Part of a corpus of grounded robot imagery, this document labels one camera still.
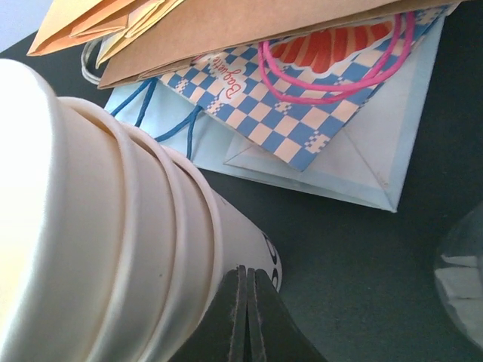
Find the paper cup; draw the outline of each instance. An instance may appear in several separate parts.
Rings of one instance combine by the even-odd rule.
[[[222,276],[238,265],[265,270],[271,277],[273,286],[279,291],[282,277],[280,256],[268,237],[246,216],[213,191],[192,162],[173,149],[165,148],[165,150],[173,162],[197,182],[205,202],[208,203],[215,229],[221,229],[221,242],[215,239],[215,266],[208,302],[211,302],[214,297]]]
[[[179,187],[181,198],[175,208],[185,213],[180,225],[186,231],[185,239],[177,239],[173,277],[168,301],[158,326],[139,361],[169,359],[188,339],[202,317],[211,285],[214,263],[214,230],[208,207],[202,200],[197,184],[176,167],[161,146],[147,133],[129,124],[123,124],[131,139],[150,149],[162,163],[165,171],[173,174],[172,186]]]
[[[28,67],[0,76],[0,360],[83,360],[121,248],[118,146]]]
[[[109,308],[87,360],[137,360],[162,316],[171,285],[177,218],[170,180],[158,159],[132,142],[104,109],[86,100],[62,101],[87,119],[115,130],[119,144],[128,143],[134,154],[134,164],[123,164],[138,175],[132,180],[139,196],[134,235],[127,231]]]

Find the blue cord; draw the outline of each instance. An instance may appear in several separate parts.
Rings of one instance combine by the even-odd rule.
[[[141,83],[138,89],[136,89],[128,98],[126,98],[119,106],[116,107],[116,109],[114,109],[111,112],[111,115],[115,117],[121,110],[123,110],[124,107],[126,107],[130,102],[132,102],[133,99],[136,98],[139,93],[141,93],[142,91],[144,91],[146,87],[148,87],[146,95],[144,96],[144,99],[143,99],[143,104],[141,105],[139,114],[137,115],[136,124],[134,125],[135,127],[140,127],[141,124],[143,123],[144,116],[146,115],[146,110],[149,104],[151,103],[152,95],[154,94],[157,84],[158,84],[157,78],[146,79],[145,81],[143,81],[143,83]],[[158,143],[165,140],[169,140],[172,136],[176,135],[178,132],[184,129],[184,127],[189,125],[188,140],[186,145],[186,157],[189,160],[191,160],[192,145],[193,145],[193,131],[195,130],[196,119],[202,110],[203,110],[202,107],[196,106],[191,111],[191,113],[189,113],[186,116],[186,118],[184,118],[180,123],[178,123],[176,126],[171,128],[168,132],[162,134],[161,136],[157,136],[155,140]]]

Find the black print on cup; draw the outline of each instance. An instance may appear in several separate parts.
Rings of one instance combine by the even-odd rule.
[[[266,247],[268,247],[269,249],[269,253],[270,253],[270,256],[272,257],[272,261],[274,265],[274,268],[272,271],[272,284],[275,287],[275,289],[278,289],[279,277],[278,277],[278,270],[276,268],[277,262],[278,262],[277,252],[275,251],[275,248],[273,247],[272,243],[270,242],[268,236],[265,235],[265,233],[263,233],[263,237],[265,238]]]

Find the white cord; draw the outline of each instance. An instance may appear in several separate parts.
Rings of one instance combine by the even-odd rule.
[[[81,54],[81,72],[82,76],[86,81],[89,83],[98,85],[100,82],[100,77],[95,76],[91,72],[88,71],[88,63],[89,63],[89,58],[91,57],[92,51],[94,50],[95,46],[101,42],[102,39],[94,39],[93,41],[90,41],[86,43],[84,46],[84,49],[82,49],[82,54]]]

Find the pink string handle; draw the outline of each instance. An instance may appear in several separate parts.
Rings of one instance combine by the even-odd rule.
[[[394,47],[398,41],[400,32],[401,32],[401,15],[395,16],[395,28],[394,34],[392,36],[391,42],[389,47],[384,52],[381,59],[377,62],[376,66],[361,80],[356,83],[352,84],[342,84],[342,85],[317,85],[317,84],[310,84],[300,79],[296,79],[290,77],[289,75],[284,74],[278,67],[273,58],[270,49],[269,49],[269,42],[264,41],[258,45],[258,60],[259,60],[259,68],[260,68],[260,76],[263,80],[263,83],[269,88],[269,90],[281,101],[289,102],[289,103],[298,103],[298,104],[307,104],[307,105],[320,105],[320,104],[328,104],[334,103],[339,100],[343,100],[348,96],[351,96],[363,88],[370,87],[372,85],[376,85],[379,83],[384,82],[391,76],[393,76],[404,64],[404,61],[408,58],[409,53],[411,52],[411,45],[414,40],[414,29],[416,27],[416,18],[414,16],[414,12],[410,12],[406,14],[406,37],[405,42],[403,45],[402,53],[399,56],[398,60],[385,72],[382,72],[378,75],[380,70],[386,65]],[[328,98],[309,98],[309,97],[294,97],[289,96],[286,94],[280,93],[275,87],[270,83],[268,76],[265,70],[265,60],[269,65],[270,70],[280,77],[284,79],[288,83],[296,85],[298,87],[304,87],[305,89],[312,90],[312,91],[324,91],[324,92],[342,92],[336,96],[328,97]]]

